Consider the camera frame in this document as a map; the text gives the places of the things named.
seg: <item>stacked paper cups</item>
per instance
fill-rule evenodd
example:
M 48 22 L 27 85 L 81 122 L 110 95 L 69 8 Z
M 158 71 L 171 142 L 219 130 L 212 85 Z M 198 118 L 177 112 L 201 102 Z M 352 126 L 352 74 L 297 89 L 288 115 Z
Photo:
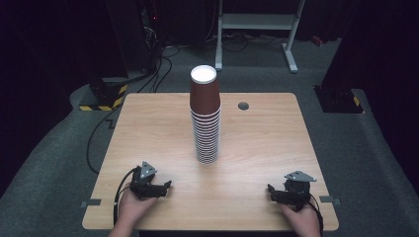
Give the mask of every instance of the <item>stacked paper cups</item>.
M 197 159 L 205 164 L 218 158 L 221 102 L 213 67 L 201 65 L 191 71 L 191 116 Z

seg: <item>brown paper cup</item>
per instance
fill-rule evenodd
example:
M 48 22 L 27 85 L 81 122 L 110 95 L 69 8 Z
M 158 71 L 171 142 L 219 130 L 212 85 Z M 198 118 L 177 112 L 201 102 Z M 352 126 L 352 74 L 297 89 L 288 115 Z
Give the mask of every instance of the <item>brown paper cup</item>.
M 221 105 L 216 71 L 207 65 L 197 66 L 191 71 L 191 110 L 198 116 L 212 115 Z

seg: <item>table top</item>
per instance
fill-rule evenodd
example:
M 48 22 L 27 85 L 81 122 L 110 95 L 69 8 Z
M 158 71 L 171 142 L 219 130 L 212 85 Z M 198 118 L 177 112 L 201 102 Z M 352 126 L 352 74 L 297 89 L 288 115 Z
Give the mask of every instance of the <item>table top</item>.
M 314 178 L 310 192 L 324 218 L 324 230 L 338 228 L 329 196 L 295 95 L 221 93 L 218 159 L 196 158 L 189 93 L 126 96 L 83 226 L 112 229 L 114 197 L 124 175 L 148 162 L 158 172 L 152 182 L 172 181 L 136 225 L 142 230 L 291 230 L 267 185 L 284 190 L 284 175 L 300 170 Z M 242 111 L 238 104 L 249 109 Z

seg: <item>human hand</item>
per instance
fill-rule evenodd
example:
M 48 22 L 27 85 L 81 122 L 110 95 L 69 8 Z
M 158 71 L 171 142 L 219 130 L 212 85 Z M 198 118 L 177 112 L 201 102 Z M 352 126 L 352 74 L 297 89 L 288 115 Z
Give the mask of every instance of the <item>human hand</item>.
M 299 212 L 289 206 L 278 203 L 281 211 L 299 237 L 319 237 L 320 225 L 314 209 L 306 203 Z
M 118 206 L 118 221 L 109 236 L 130 236 L 130 232 L 135 227 L 135 224 L 157 200 L 158 197 L 151 197 L 145 200 L 138 199 L 129 189 L 129 183 L 126 184 L 126 189 Z

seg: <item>white shelf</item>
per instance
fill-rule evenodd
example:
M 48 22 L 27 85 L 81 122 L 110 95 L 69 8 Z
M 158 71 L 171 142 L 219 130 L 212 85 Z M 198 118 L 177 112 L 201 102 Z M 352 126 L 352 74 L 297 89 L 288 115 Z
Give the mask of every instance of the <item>white shelf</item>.
M 222 14 L 223 29 L 291 30 L 295 15 Z
M 299 0 L 295 14 L 224 14 L 222 0 L 219 0 L 218 29 L 215 52 L 215 69 L 222 70 L 222 30 L 223 29 L 251 29 L 251 30 L 285 30 L 290 31 L 289 40 L 283 44 L 284 54 L 289 64 L 290 72 L 297 73 L 291 47 L 301 17 L 305 0 Z

